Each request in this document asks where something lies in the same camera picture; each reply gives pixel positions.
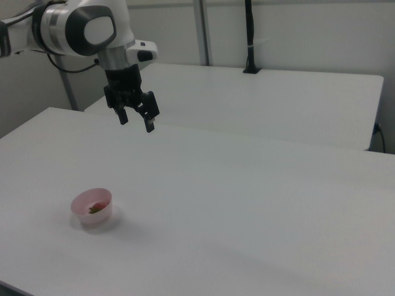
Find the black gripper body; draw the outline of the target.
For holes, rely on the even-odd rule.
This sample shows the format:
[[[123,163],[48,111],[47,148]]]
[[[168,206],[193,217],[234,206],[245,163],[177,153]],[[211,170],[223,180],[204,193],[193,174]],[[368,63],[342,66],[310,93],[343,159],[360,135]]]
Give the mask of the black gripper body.
[[[105,70],[105,74],[108,85],[104,92],[109,108],[118,111],[127,106],[147,111],[138,64],[121,70]]]

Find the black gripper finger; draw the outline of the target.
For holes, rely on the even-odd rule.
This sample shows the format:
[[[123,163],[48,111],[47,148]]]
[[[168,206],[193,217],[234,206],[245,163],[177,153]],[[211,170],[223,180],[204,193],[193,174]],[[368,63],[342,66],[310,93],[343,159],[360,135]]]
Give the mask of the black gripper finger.
[[[143,92],[140,95],[140,105],[137,112],[142,116],[146,127],[146,132],[150,133],[154,130],[154,121],[156,116],[160,114],[155,95],[152,91]]]
[[[120,120],[121,125],[125,125],[128,123],[128,117],[127,113],[125,110],[125,104],[123,103],[122,99],[117,99],[116,105],[115,105],[115,112],[118,115],[118,118]]]

